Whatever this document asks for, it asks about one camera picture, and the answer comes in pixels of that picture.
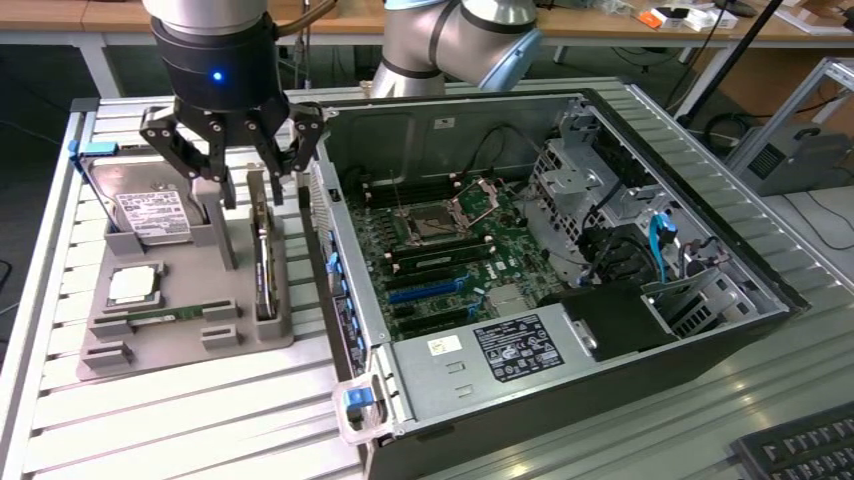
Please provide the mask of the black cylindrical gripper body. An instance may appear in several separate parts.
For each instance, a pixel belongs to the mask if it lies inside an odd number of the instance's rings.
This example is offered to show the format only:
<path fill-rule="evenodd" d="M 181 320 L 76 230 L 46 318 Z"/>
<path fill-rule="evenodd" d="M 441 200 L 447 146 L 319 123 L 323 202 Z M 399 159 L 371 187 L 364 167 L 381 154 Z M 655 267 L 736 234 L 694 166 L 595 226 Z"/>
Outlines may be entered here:
<path fill-rule="evenodd" d="M 177 100 L 179 122 L 205 131 L 212 121 L 239 131 L 256 120 L 276 131 L 288 118 L 279 83 L 275 24 L 264 14 L 245 29 L 224 35 L 184 33 L 155 18 L 152 33 Z"/>

